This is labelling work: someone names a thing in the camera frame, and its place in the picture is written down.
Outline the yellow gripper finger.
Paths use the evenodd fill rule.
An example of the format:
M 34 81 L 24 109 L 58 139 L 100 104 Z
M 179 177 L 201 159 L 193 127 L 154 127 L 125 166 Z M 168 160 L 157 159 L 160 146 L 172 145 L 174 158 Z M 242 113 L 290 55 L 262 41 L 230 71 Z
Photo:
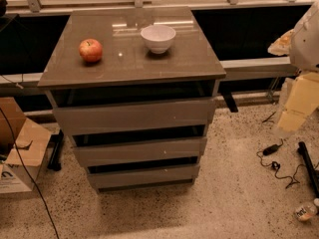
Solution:
M 293 135 L 306 121 L 299 115 L 282 112 L 275 120 L 273 133 L 279 138 L 288 138 Z

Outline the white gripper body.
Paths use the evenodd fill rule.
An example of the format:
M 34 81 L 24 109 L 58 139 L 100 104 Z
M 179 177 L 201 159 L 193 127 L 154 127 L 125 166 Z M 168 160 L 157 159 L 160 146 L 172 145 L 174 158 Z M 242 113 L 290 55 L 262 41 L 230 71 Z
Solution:
M 293 82 L 279 123 L 304 123 L 318 107 L 319 74 L 303 74 Z

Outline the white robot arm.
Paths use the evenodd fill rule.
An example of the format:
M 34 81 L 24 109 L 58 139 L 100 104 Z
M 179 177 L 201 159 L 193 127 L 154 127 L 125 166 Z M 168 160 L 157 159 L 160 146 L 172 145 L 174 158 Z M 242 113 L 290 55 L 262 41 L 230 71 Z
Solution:
M 287 138 L 319 108 L 319 2 L 314 2 L 293 29 L 272 43 L 268 52 L 287 55 L 290 64 L 300 71 L 281 89 L 273 127 L 276 136 Z

